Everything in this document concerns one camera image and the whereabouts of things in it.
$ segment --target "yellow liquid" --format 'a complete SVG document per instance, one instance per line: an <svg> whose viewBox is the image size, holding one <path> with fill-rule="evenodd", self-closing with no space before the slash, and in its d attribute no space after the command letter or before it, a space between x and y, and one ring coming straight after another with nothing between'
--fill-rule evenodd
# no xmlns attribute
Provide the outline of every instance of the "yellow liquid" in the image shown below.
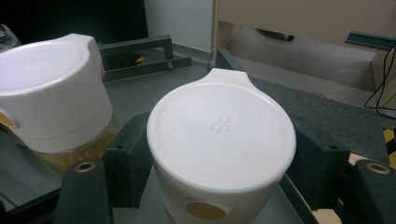
<svg viewBox="0 0 396 224"><path fill-rule="evenodd" d="M113 116L109 125L100 134L81 147L54 154L32 151L50 168L60 175L64 175L67 168L78 161L102 159L105 155L106 147L116 136L117 129L117 120Z"/></svg>

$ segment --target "black cable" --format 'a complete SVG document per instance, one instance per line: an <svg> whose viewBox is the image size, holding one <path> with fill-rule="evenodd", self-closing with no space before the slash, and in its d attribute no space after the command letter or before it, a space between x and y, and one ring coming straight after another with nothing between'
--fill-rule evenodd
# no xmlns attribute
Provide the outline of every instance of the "black cable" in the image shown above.
<svg viewBox="0 0 396 224"><path fill-rule="evenodd" d="M390 55L390 53L392 52L392 50L393 50L393 54L392 54L392 58L391 58L391 60L390 60L390 65L389 65L388 70L387 70L387 69L386 69L386 68L387 68L387 59L388 59L388 56ZM379 105L379 102L381 101L382 95L384 94L385 84L386 84L388 75L389 75L389 73L390 73L390 70L391 70L391 68L392 68L392 66L393 66L393 62L394 62L394 59L395 59L395 55L396 55L396 43L393 44L393 46L388 50L387 55L385 56L384 63L383 63L383 68L382 68L382 73L383 73L382 78L383 78L383 80L382 80L381 84L378 86L378 88L376 88L375 92L370 96L370 98L369 98L369 99L366 101L366 103L364 104L364 107L366 107L366 108L371 108L371 109L375 109L376 113L378 113L378 114L380 114L380 115L382 115L382 116L384 116L384 117L387 117L387 118L389 118L389 119L396 119L396 118L395 118L395 117L392 117L392 116L389 116L389 115L386 115L386 114L383 114L383 113L380 112L379 110L380 110L380 109L381 109L381 110L383 109L383 110L396 111L396 109L388 108L388 107L384 107L384 106L382 106L382 105ZM379 93L379 96L378 96L378 99L377 99L377 101L376 101L375 106L368 106L367 104L371 101L371 99L372 99L374 96L376 96L376 94L377 94L379 91L381 91L381 92Z"/></svg>

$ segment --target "dark background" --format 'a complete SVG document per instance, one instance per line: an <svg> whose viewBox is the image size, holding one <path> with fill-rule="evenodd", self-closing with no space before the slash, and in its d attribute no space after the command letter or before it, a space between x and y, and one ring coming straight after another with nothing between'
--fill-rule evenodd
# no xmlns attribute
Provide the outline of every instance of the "dark background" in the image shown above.
<svg viewBox="0 0 396 224"><path fill-rule="evenodd" d="M69 34L102 44L149 37L144 0L8 0L1 3L0 23L22 44Z"/></svg>

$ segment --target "white container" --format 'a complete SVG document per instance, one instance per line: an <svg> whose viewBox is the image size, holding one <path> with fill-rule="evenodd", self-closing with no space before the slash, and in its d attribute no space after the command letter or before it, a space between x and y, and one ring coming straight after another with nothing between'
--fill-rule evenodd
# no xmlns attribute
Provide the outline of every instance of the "white container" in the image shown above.
<svg viewBox="0 0 396 224"><path fill-rule="evenodd" d="M59 153L102 133L112 106L91 36L67 35L0 54L0 122L30 149Z"/></svg>
<svg viewBox="0 0 396 224"><path fill-rule="evenodd" d="M213 69L155 105L148 144L178 224L248 224L290 166L296 140L286 112L246 73Z"/></svg>

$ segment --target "embossed logo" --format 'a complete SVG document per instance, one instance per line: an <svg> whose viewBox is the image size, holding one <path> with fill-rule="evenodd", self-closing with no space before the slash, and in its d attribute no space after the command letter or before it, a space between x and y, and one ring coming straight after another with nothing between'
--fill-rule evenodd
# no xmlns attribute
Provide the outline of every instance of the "embossed logo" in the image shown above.
<svg viewBox="0 0 396 224"><path fill-rule="evenodd" d="M210 125L210 130L214 130L217 133L227 133L231 130L230 120L231 117L229 115L224 115L223 117L216 119L216 121Z"/></svg>
<svg viewBox="0 0 396 224"><path fill-rule="evenodd" d="M28 64L26 65L26 69L30 71L36 71L40 69L41 67L45 66L47 62L36 62L34 64Z"/></svg>

